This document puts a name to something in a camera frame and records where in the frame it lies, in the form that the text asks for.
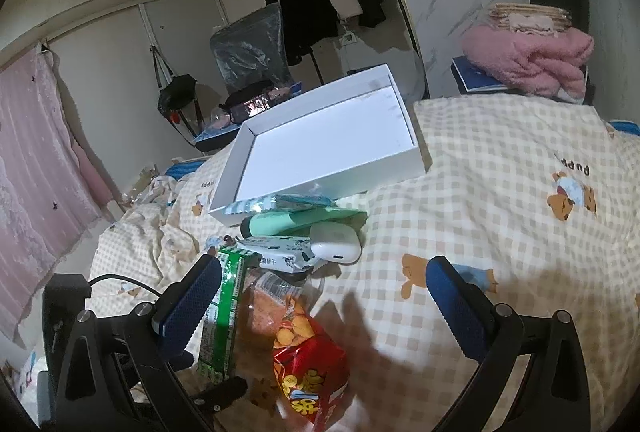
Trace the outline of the white cow-print biscuit pack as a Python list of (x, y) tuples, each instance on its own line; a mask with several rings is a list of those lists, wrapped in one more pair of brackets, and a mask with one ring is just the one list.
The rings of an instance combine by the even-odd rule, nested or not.
[(310, 239), (297, 236), (247, 237), (236, 246), (260, 255), (259, 266), (285, 274), (313, 273), (326, 261), (311, 251)]

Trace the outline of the black hanging coat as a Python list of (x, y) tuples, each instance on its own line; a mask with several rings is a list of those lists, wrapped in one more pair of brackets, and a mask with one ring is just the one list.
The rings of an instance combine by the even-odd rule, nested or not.
[(286, 60), (298, 65), (314, 44), (338, 35), (336, 10), (330, 0), (265, 0), (279, 3)]

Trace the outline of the black bag on tripod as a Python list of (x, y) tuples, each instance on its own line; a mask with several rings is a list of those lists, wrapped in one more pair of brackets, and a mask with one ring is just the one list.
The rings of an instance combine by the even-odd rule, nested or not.
[[(150, 52), (158, 87), (158, 112), (176, 131), (182, 123), (192, 138), (197, 137), (202, 132), (204, 117), (196, 95), (196, 80), (190, 74), (175, 74), (155, 45), (150, 46)], [(183, 112), (190, 105), (195, 111), (197, 129), (191, 126)]]

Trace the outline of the stack of woven mats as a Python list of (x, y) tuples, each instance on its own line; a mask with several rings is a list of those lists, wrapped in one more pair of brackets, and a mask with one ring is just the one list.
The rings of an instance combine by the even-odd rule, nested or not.
[(542, 36), (555, 36), (573, 25), (572, 14), (568, 10), (537, 4), (492, 4), (488, 10), (488, 17), (497, 29)]

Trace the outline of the blue cartoon lollipop pack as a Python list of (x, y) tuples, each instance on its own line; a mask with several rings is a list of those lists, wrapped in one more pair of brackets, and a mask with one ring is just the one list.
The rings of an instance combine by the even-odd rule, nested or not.
[(267, 211), (303, 211), (333, 207), (334, 201), (325, 196), (269, 194), (232, 202), (224, 208), (224, 215), (252, 214)]

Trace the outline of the dark plastic wrapped panel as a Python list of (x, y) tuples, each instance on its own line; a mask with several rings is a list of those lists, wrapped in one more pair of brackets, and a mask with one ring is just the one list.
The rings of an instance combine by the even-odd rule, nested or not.
[(293, 83), (278, 2), (219, 29), (209, 47), (229, 93), (265, 80), (277, 86)]

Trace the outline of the blue book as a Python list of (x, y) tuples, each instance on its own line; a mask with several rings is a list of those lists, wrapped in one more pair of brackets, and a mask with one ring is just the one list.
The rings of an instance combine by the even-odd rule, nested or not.
[(465, 56), (455, 57), (452, 60), (450, 70), (454, 80), (456, 80), (459, 92), (463, 95), (498, 93), (510, 90), (508, 86), (472, 65)]

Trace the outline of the smartphone with lit screen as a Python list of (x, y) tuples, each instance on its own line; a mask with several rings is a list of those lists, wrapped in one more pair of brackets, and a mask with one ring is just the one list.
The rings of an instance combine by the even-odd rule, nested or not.
[(233, 123), (241, 124), (249, 118), (253, 118), (271, 108), (271, 100), (268, 95), (258, 95), (243, 103), (229, 108), (229, 116)]

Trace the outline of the mint green cream tube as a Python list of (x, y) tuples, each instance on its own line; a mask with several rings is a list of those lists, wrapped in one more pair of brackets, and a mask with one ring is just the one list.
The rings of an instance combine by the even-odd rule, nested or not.
[(244, 238), (307, 235), (311, 226), (317, 223), (341, 222), (359, 228), (367, 217), (366, 211), (340, 207), (267, 211), (244, 218), (240, 224), (240, 234)]

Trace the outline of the white shallow cardboard box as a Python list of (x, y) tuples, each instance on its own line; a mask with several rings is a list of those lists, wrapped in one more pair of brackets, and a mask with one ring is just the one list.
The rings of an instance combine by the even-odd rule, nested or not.
[(418, 178), (419, 140), (390, 68), (380, 65), (300, 94), (247, 120), (207, 211), (225, 226), (237, 201), (271, 194), (341, 199)]

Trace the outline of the pink curtain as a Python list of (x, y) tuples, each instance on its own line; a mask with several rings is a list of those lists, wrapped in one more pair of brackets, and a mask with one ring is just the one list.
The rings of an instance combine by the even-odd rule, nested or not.
[(8, 339), (58, 260), (101, 216), (49, 59), (32, 48), (1, 71), (1, 332)]

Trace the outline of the white earbuds case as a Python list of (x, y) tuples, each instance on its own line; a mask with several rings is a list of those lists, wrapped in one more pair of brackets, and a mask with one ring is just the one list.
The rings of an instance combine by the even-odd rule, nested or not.
[(320, 222), (309, 230), (311, 252), (320, 260), (352, 264), (361, 256), (361, 244), (352, 227), (337, 222)]

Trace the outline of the pink fleece blanket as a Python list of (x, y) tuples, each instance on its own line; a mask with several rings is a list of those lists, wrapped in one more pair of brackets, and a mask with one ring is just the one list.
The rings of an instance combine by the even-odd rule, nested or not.
[(480, 25), (466, 33), (461, 47), (472, 65), (504, 85), (546, 97), (564, 91), (578, 100), (586, 94), (582, 68), (593, 52), (594, 39), (578, 29), (541, 36)]

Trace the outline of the green wafer snack pack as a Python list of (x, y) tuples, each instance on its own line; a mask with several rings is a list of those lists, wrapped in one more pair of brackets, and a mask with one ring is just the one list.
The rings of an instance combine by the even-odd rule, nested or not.
[(203, 318), (198, 371), (213, 384), (228, 380), (232, 371), (236, 315), (246, 271), (255, 267), (258, 254), (243, 248), (220, 248), (220, 286)]

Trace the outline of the red yellow snack bag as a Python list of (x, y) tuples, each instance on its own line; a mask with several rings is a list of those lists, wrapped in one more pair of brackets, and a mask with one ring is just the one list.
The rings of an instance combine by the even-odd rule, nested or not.
[(283, 398), (315, 431), (329, 426), (349, 382), (347, 353), (309, 315), (305, 298), (279, 301), (265, 288), (248, 289), (239, 336), (241, 344), (272, 374), (256, 374), (248, 400), (270, 414)]

